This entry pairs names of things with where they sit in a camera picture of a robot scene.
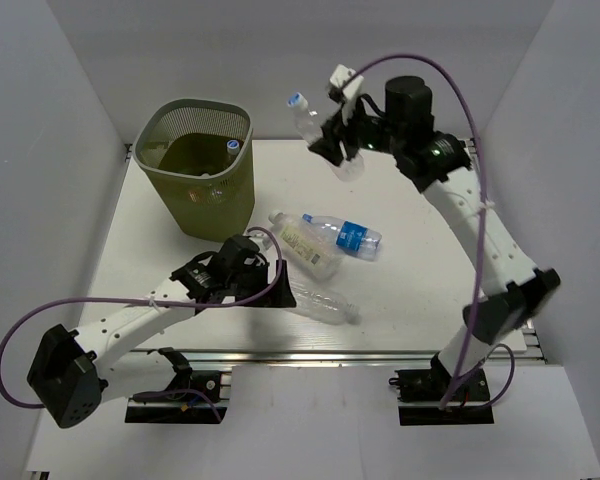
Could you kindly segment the clear plastic bottle blue cap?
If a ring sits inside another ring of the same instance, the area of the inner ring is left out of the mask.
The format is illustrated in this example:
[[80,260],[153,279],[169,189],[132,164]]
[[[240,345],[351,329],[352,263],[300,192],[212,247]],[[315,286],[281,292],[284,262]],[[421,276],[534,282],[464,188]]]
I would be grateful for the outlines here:
[[[311,109],[309,102],[300,92],[291,95],[287,101],[287,107],[292,114],[297,132],[308,146],[322,137],[323,120],[317,111]],[[360,154],[351,161],[344,160],[339,166],[333,165],[325,158],[323,161],[336,177],[344,182],[359,179],[365,171],[364,161]]]

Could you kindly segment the clear ribbed plastic bottle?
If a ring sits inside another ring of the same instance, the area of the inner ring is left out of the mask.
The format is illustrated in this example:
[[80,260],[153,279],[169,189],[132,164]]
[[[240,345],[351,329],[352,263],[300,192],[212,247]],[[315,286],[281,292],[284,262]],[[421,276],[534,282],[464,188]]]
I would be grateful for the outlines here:
[[291,313],[327,324],[356,324],[360,320],[359,307],[333,290],[312,284],[291,282],[291,292],[296,306],[288,308]]

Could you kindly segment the cream label juice bottle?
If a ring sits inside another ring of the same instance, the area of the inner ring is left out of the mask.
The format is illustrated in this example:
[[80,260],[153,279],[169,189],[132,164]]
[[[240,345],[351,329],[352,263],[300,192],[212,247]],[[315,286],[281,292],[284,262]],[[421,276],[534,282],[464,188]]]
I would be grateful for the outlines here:
[[304,218],[272,211],[268,219],[283,253],[305,274],[314,280],[330,280],[337,272],[344,254],[332,245]]

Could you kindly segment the blue label clear bottle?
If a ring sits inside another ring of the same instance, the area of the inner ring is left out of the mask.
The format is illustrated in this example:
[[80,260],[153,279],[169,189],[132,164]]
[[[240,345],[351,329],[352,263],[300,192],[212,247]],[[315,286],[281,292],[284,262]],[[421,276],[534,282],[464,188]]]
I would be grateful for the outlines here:
[[336,217],[303,214],[302,218],[346,254],[365,261],[376,259],[382,240],[379,232]]

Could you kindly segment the clear bottle white cap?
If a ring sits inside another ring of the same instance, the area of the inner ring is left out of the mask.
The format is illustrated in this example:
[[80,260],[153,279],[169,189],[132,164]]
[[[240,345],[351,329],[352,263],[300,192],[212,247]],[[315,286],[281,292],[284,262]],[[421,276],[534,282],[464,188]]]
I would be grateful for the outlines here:
[[241,151],[237,139],[211,139],[200,154],[199,175],[214,176],[230,168]]

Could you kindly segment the red cap small bottle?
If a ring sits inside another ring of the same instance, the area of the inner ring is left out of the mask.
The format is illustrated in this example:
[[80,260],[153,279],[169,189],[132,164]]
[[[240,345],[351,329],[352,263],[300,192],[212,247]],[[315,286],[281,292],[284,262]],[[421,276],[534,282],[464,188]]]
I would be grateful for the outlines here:
[[224,187],[192,186],[188,189],[190,200],[198,206],[221,205],[231,199],[231,194]]

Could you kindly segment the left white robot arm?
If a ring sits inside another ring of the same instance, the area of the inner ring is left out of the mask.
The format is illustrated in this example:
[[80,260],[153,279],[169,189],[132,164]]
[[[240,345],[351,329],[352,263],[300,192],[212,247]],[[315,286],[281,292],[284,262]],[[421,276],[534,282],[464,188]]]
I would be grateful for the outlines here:
[[150,337],[202,312],[232,307],[292,308],[287,262],[269,262],[254,237],[234,235],[193,257],[142,298],[83,327],[55,325],[39,343],[27,382],[62,429],[115,397],[117,363]]

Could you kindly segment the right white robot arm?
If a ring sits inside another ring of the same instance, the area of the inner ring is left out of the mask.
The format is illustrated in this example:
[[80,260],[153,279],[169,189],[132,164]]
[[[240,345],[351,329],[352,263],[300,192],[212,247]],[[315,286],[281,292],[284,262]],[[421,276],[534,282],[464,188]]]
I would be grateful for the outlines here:
[[365,108],[373,101],[361,85],[353,70],[339,66],[334,71],[328,94],[339,108],[322,123],[309,149],[336,167],[353,161],[362,149],[391,155],[471,261],[480,282],[477,297],[463,310],[463,326],[431,361],[433,390],[452,399],[466,389],[467,374],[500,340],[538,314],[561,280],[521,250],[483,198],[486,189],[464,143],[435,129],[433,94],[423,79],[388,80],[385,108],[372,114]]

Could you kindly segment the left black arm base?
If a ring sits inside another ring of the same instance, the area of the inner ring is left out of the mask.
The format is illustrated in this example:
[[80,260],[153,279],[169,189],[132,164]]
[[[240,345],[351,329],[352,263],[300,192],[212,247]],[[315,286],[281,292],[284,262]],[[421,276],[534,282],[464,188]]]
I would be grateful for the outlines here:
[[127,404],[127,424],[214,425],[226,415],[230,374],[194,368],[185,355],[171,347],[152,350],[167,360],[173,371],[159,395],[140,393]]

